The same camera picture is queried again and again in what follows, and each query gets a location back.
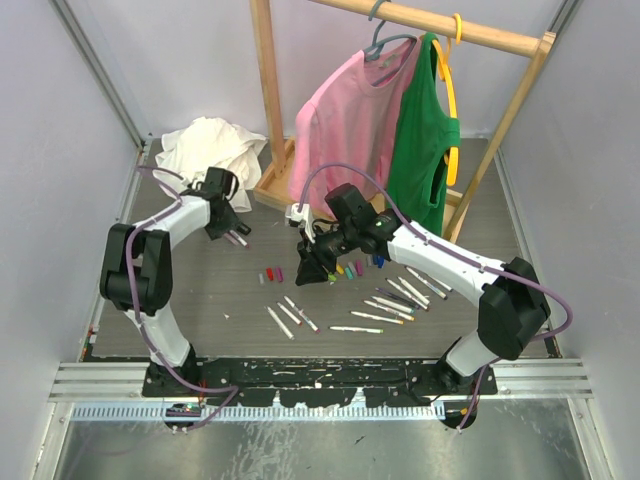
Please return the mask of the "magenta cap marker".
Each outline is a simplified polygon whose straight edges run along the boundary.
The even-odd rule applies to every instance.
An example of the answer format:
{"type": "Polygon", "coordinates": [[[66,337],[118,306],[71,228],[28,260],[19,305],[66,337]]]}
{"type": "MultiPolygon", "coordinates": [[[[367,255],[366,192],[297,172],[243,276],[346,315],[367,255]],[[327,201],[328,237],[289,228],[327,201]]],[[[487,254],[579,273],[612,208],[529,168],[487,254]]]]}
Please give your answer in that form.
{"type": "Polygon", "coordinates": [[[316,334],[320,333],[320,328],[306,315],[303,309],[301,309],[291,298],[286,295],[284,295],[284,300],[316,334]]]}

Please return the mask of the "red cap marker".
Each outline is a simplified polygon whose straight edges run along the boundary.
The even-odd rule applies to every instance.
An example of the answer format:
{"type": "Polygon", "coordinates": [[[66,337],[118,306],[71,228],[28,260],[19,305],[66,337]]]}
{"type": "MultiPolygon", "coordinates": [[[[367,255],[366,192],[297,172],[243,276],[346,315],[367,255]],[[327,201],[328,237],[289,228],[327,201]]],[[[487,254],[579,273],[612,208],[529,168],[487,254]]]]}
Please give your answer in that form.
{"type": "Polygon", "coordinates": [[[302,320],[300,320],[289,308],[287,308],[284,304],[282,304],[281,302],[277,302],[277,306],[278,308],[291,320],[293,321],[296,325],[301,326],[302,325],[302,320]]]}

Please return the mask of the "light grey cap marker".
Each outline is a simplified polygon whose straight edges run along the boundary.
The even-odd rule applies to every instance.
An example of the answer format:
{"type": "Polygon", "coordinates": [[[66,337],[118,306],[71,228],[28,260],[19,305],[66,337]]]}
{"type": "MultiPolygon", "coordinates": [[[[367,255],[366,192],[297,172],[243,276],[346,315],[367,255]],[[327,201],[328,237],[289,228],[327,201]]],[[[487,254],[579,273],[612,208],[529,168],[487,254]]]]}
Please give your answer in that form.
{"type": "Polygon", "coordinates": [[[265,309],[268,312],[268,314],[270,315],[270,317],[274,320],[274,322],[278,325],[278,328],[283,332],[283,334],[289,340],[295,340],[294,334],[284,324],[284,322],[280,319],[280,317],[276,314],[276,312],[269,306],[265,306],[265,309]]]}

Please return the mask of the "green cap marker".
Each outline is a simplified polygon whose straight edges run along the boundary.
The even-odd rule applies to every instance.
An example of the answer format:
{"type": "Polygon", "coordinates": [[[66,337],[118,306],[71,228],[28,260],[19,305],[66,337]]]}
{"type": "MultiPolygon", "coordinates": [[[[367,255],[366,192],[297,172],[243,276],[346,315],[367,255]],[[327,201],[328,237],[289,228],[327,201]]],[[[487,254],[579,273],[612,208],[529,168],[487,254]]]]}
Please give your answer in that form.
{"type": "Polygon", "coordinates": [[[365,328],[353,326],[330,326],[329,330],[336,332],[366,333],[366,334],[383,334],[384,330],[380,328],[365,328]]]}

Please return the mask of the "teal cap marker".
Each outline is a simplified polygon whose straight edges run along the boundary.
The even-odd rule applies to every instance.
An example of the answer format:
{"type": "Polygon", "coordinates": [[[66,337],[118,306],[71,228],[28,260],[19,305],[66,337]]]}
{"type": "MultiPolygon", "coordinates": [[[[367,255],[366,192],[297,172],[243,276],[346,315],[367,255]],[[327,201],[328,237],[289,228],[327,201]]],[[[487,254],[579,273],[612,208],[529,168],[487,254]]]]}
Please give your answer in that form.
{"type": "Polygon", "coordinates": [[[386,299],[386,298],[382,298],[382,297],[377,297],[377,296],[372,296],[372,299],[380,304],[380,305],[385,305],[386,307],[389,307],[395,311],[398,312],[403,312],[406,313],[408,315],[413,315],[415,313],[415,310],[407,305],[401,304],[401,303],[397,303],[394,302],[392,300],[386,299]]]}

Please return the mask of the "blue cap marker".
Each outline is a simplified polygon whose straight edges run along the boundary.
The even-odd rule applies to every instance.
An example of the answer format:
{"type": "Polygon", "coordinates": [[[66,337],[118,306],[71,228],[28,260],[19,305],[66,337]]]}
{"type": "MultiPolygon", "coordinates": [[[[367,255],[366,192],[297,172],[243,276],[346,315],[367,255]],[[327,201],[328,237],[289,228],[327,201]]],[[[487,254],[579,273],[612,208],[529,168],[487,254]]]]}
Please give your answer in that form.
{"type": "Polygon", "coordinates": [[[447,300],[448,295],[444,293],[441,289],[433,285],[431,282],[423,278],[417,271],[412,269],[411,267],[405,266],[405,269],[419,282],[425,285],[428,289],[430,289],[434,294],[436,294],[442,300],[447,300]]]}

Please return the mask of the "yellow cap marker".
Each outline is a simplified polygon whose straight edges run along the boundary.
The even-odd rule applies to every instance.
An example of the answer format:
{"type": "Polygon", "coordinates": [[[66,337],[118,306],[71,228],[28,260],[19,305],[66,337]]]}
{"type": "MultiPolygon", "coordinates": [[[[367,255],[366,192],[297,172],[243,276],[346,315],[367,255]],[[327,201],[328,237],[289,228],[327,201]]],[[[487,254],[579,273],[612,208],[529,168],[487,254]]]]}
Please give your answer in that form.
{"type": "Polygon", "coordinates": [[[411,321],[413,322],[415,320],[415,317],[413,315],[410,315],[408,313],[402,312],[400,310],[394,309],[392,307],[388,307],[382,304],[379,304],[377,302],[374,301],[370,301],[370,300],[364,300],[363,303],[365,305],[368,305],[370,307],[373,307],[375,309],[384,311],[386,313],[392,314],[395,317],[397,317],[398,319],[402,319],[403,321],[411,321]]]}

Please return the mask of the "white marker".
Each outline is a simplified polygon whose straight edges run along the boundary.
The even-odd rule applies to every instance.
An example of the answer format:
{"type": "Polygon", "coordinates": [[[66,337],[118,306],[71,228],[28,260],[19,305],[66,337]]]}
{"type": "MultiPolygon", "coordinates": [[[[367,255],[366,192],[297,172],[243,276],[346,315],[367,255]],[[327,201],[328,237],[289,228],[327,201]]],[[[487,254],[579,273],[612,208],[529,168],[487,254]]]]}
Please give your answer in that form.
{"type": "Polygon", "coordinates": [[[447,292],[453,292],[453,291],[454,291],[452,287],[450,287],[449,285],[445,284],[444,282],[442,282],[442,281],[440,281],[440,280],[437,280],[437,279],[435,279],[435,278],[434,278],[434,281],[435,281],[436,283],[438,283],[438,284],[439,284],[439,285],[440,285],[444,290],[446,290],[447,292]]]}

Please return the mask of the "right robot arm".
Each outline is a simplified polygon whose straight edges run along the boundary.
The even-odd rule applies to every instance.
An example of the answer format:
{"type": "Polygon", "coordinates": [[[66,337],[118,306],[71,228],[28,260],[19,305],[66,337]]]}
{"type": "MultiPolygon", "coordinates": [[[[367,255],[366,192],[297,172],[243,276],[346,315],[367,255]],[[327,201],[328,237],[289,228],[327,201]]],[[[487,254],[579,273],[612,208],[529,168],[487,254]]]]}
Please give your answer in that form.
{"type": "Polygon", "coordinates": [[[286,209],[290,225],[302,237],[297,285],[326,281],[339,256],[360,250],[451,286],[477,308],[478,317],[476,328],[438,360],[438,379],[447,392],[465,391],[476,372],[496,359],[518,359],[548,320],[549,304],[527,261],[516,257],[504,263],[476,255],[431,234],[395,208],[377,212],[349,183],[326,199],[335,219],[327,231],[314,227],[308,204],[286,209]]]}

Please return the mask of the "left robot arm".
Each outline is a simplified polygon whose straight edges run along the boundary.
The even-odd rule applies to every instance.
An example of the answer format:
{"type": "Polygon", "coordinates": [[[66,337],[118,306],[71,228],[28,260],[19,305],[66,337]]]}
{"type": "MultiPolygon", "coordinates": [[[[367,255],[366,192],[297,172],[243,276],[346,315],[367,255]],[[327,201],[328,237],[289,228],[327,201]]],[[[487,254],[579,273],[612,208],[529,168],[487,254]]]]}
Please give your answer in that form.
{"type": "Polygon", "coordinates": [[[200,384],[195,348],[182,334],[170,305],[173,293],[172,253],[197,231],[217,240],[233,230],[247,233],[231,206],[239,190],[237,176],[210,167],[202,180],[181,191],[170,181],[183,178],[161,167],[141,167],[173,199],[160,212],[135,224],[116,223],[107,235],[99,291],[126,314],[149,349],[151,376],[164,380],[178,396],[194,393],[200,384]]]}

